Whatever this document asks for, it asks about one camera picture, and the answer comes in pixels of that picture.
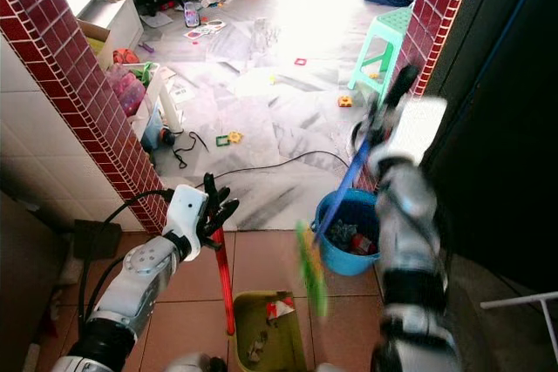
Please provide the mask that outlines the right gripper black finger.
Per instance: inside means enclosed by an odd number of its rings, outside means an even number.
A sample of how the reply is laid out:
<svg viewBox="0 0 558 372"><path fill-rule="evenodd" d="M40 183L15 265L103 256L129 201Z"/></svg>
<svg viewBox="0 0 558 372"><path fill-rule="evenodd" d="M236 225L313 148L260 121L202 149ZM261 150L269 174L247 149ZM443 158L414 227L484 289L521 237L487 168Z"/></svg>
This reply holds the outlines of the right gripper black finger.
<svg viewBox="0 0 558 372"><path fill-rule="evenodd" d="M388 112L394 110L398 106L399 101L405 96L414 85L416 78L421 73L421 68L414 63L408 63L399 71L393 83L388 86L384 100L382 102L382 111Z"/></svg>

